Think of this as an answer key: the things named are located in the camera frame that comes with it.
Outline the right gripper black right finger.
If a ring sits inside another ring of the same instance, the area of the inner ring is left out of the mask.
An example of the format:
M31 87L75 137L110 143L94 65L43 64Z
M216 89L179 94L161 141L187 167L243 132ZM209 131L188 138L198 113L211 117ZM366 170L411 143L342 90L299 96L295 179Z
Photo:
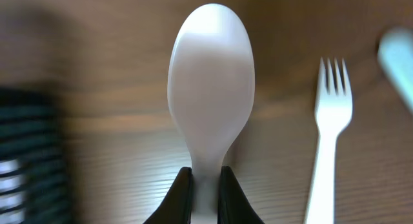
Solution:
M264 224L248 202L229 166L221 167L217 222L219 224Z

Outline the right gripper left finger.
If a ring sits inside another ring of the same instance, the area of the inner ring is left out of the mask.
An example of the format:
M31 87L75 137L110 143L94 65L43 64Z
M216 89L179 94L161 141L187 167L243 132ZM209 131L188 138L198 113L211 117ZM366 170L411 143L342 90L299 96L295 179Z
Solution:
M144 224L189 224L193 184L192 169L182 167L163 201Z

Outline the white spoon group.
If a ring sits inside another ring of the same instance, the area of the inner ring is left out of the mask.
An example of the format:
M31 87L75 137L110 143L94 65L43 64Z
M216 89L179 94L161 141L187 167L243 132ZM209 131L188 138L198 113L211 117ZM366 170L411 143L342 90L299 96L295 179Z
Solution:
M249 119L254 93L252 47L240 18L221 4L196 8L176 37L167 86L192 162L191 223L217 223L221 167Z

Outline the white fork group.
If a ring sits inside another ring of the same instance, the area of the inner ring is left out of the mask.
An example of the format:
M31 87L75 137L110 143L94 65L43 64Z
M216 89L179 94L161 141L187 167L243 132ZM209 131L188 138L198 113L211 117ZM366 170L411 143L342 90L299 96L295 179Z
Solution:
M319 133L304 224L333 224L337 138L351 122L352 90L345 62L320 59L314 115Z

